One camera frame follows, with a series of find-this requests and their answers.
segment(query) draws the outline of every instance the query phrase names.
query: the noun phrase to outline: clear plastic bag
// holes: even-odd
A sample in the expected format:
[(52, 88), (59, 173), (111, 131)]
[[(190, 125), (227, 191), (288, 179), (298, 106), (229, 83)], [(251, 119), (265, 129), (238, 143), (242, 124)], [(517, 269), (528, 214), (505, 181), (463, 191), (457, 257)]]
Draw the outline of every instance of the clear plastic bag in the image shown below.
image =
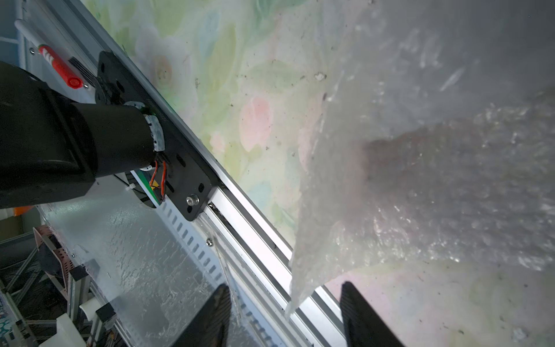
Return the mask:
[(301, 187), (288, 312), (388, 261), (553, 264), (553, 5), (432, 3), (371, 3), (341, 48)]

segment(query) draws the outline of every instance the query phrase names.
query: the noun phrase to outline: orange wire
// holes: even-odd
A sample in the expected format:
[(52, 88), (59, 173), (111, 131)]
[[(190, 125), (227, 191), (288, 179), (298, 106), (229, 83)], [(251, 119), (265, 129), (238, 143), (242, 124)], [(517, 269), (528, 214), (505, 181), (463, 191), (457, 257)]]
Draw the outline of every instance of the orange wire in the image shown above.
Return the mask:
[(154, 183), (154, 178), (156, 177), (156, 172), (158, 172), (158, 161), (154, 161), (155, 163), (155, 167), (154, 167), (154, 173), (152, 174), (152, 178), (150, 179), (150, 182), (148, 183), (148, 185), (153, 189), (152, 184)]
[(164, 170), (162, 171), (162, 182), (160, 183), (160, 190), (162, 193), (162, 200), (164, 200), (164, 195), (165, 195), (165, 191), (166, 191), (166, 162), (163, 161), (162, 165), (164, 166)]

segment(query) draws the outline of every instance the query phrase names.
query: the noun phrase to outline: plastic sheet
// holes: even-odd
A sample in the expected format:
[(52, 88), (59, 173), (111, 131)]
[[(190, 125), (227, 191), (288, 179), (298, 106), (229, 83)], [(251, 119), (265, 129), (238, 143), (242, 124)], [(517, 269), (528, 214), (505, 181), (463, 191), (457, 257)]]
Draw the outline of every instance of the plastic sheet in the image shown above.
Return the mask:
[[(99, 178), (83, 197), (41, 208), (136, 347), (171, 346), (215, 290), (208, 270), (197, 265), (157, 210), (112, 176)], [(228, 346), (260, 345), (237, 312), (234, 306)]]
[(289, 311), (378, 263), (553, 264), (554, 9), (369, 2), (314, 129)]

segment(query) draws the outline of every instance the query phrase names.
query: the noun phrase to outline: bolt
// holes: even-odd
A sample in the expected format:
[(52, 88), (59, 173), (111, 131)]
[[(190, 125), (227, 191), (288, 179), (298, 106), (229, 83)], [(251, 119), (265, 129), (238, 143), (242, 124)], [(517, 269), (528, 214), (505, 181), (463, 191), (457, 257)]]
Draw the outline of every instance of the bolt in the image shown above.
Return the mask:
[(197, 197), (195, 194), (191, 194), (186, 198), (186, 201), (187, 201), (187, 205), (195, 206), (199, 204), (199, 197)]

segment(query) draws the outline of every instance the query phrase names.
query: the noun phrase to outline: floral tablecloth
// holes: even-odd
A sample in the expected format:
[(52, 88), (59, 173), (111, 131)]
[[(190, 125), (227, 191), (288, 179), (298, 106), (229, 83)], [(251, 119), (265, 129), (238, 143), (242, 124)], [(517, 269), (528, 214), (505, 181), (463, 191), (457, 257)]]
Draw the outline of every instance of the floral tablecloth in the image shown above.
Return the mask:
[[(368, 0), (83, 0), (291, 244), (309, 135)], [(555, 275), (377, 265), (353, 281), (409, 346), (555, 345)]]

